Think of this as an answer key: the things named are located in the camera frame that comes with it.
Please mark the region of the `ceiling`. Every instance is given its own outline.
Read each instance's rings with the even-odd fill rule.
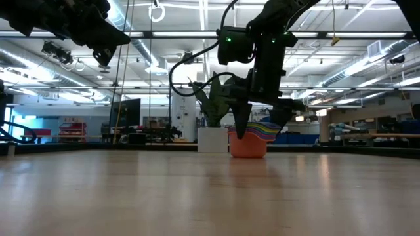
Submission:
[[[220,20],[223,13],[223,7],[229,4],[229,1],[224,0],[161,0],[160,5],[165,7],[165,16],[159,22],[152,22],[149,18],[148,11],[150,1],[118,1],[123,10],[126,10],[127,20],[131,21],[133,15],[132,26],[137,31],[214,31],[220,27]],[[203,6],[208,5],[208,10],[200,10],[200,1]],[[411,31],[406,19],[401,13],[401,10],[394,1],[389,0],[349,0],[350,8],[343,9],[345,0],[335,0],[335,17],[331,9],[331,1],[321,0],[315,8],[305,12],[291,27],[291,31]],[[248,21],[254,19],[258,13],[261,12],[261,7],[265,1],[259,0],[239,0],[238,7],[231,10],[226,18],[225,25],[236,25],[245,27]],[[152,16],[159,18],[161,9],[153,10]],[[9,27],[8,22],[0,20],[0,31],[13,30]],[[57,66],[60,66],[53,58],[47,58],[42,52],[42,46],[45,41],[52,41],[55,45],[63,49],[70,50],[74,58],[78,58],[85,67],[81,69],[83,64],[75,63],[70,66],[65,66],[67,69],[72,69],[71,73],[79,75],[95,85],[111,86],[118,78],[121,85],[123,78],[125,78],[125,86],[144,87],[143,89],[125,90],[123,93],[128,97],[135,97],[134,94],[167,94],[169,89],[167,75],[152,75],[146,72],[148,68],[145,59],[132,45],[124,45],[114,55],[110,62],[108,69],[109,73],[101,73],[103,69],[98,67],[98,62],[92,57],[92,50],[86,46],[81,47],[76,45],[71,40],[58,39],[40,39],[40,38],[16,38],[16,39],[2,39],[14,45],[19,46],[28,52],[44,58]],[[345,40],[341,39],[335,46],[331,46],[331,39],[301,39],[293,48],[288,48],[285,56],[283,68],[287,71],[287,75],[282,78],[281,87],[310,87],[316,86],[322,79],[340,69],[345,68],[348,64],[359,59],[365,55],[368,45],[374,43],[376,40]],[[204,48],[212,45],[214,39],[142,39],[142,42],[150,50],[152,55],[156,58],[164,58],[167,61],[168,69],[170,69],[176,62],[180,60],[180,56],[186,50],[198,52]],[[417,61],[418,45],[406,51],[406,62],[404,66]],[[238,62],[229,63],[228,66],[218,64],[217,49],[213,49],[208,53],[208,61],[210,71],[217,73],[230,71],[240,77],[246,77],[249,68],[252,64],[241,64]],[[360,81],[367,81],[380,76],[389,69],[398,69],[402,65],[390,65],[387,70],[385,63],[380,62],[374,66],[364,69],[359,73],[355,73],[351,78],[346,79],[346,83],[341,86],[357,87]],[[203,70],[205,65],[203,63],[195,63],[187,69],[197,74],[198,81],[204,81],[205,76]],[[388,83],[389,80],[383,80],[382,83]],[[152,85],[163,86],[164,88],[148,89]],[[299,90],[285,90],[286,95],[292,92],[299,92]],[[322,92],[315,93],[315,98],[325,94]],[[342,96],[343,93],[337,93],[337,96]]]

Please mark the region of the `ceiling duct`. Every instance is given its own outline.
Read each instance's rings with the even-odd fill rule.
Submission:
[[[339,71],[334,71],[326,75],[316,87],[328,87],[338,81],[349,78],[365,69],[370,68],[378,62],[389,60],[404,53],[411,46],[418,44],[418,42],[409,42],[400,40],[397,42],[389,43],[386,41],[376,41],[368,46],[368,51],[362,56],[356,58],[350,63],[347,63]],[[294,93],[295,99],[306,98],[311,95],[311,91],[300,91]]]
[[[130,24],[128,19],[126,19],[124,10],[121,8],[119,0],[109,0],[111,9],[108,12],[108,19],[110,22],[121,31],[132,31],[135,30],[134,27]],[[140,39],[132,39],[131,44],[137,49],[137,51],[143,56],[148,66],[158,67],[160,62],[156,59],[147,46]]]
[[[27,66],[0,50],[0,68],[27,68]]]
[[[21,49],[20,47],[5,40],[0,41],[0,54],[12,61],[18,61],[21,65],[25,65],[28,69],[42,70],[43,73],[40,75],[50,76],[51,82],[54,82],[55,80],[57,82],[67,80],[78,86],[98,86],[79,75],[66,71],[59,65],[45,60],[44,58],[40,58],[39,56]],[[101,93],[104,96],[112,96],[112,92],[109,90],[103,90]]]
[[[404,79],[401,77],[401,81],[393,83],[391,86],[385,86],[385,88],[389,89],[397,89],[401,87],[410,86],[416,83],[420,83],[420,73],[417,73],[416,71],[406,74],[407,79]],[[355,102],[358,100],[363,99],[363,101],[371,100],[374,98],[379,97],[382,94],[387,93],[387,91],[383,92],[375,92],[375,91],[358,91],[358,92],[352,92],[351,94],[346,94],[346,96],[342,96],[340,98],[335,99],[335,103],[340,104],[347,104],[351,102]]]

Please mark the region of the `wall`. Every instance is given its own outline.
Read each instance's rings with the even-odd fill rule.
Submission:
[[[420,103],[420,92],[410,92],[410,97],[410,100],[403,101],[397,93],[394,96],[386,97],[384,105],[379,105],[376,99],[367,103],[365,108],[358,108],[356,110],[346,109],[345,113],[336,109],[331,112],[331,122],[351,122],[360,119],[386,116],[397,117],[401,114],[407,114],[411,112],[411,103]]]
[[[289,132],[300,132],[301,134],[320,134],[320,124],[286,124]]]

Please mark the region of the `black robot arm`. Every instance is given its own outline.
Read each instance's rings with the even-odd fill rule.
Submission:
[[[224,26],[219,31],[220,64],[250,62],[254,67],[245,79],[236,77],[233,85],[222,86],[222,96],[229,99],[235,118],[238,138],[245,134],[252,105],[249,101],[273,105],[270,121],[284,127],[294,115],[304,110],[300,101],[280,99],[280,79],[286,74],[283,62],[286,47],[293,47],[297,38],[287,32],[307,9],[319,0],[268,0],[262,12],[246,28]]]
[[[30,36],[34,28],[59,39],[71,39],[93,49],[99,64],[107,66],[118,45],[130,38],[105,19],[111,9],[107,0],[0,0],[0,18]]]

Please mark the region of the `wooden table surface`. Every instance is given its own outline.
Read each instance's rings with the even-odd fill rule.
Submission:
[[[0,235],[420,235],[420,161],[76,151],[0,160]]]

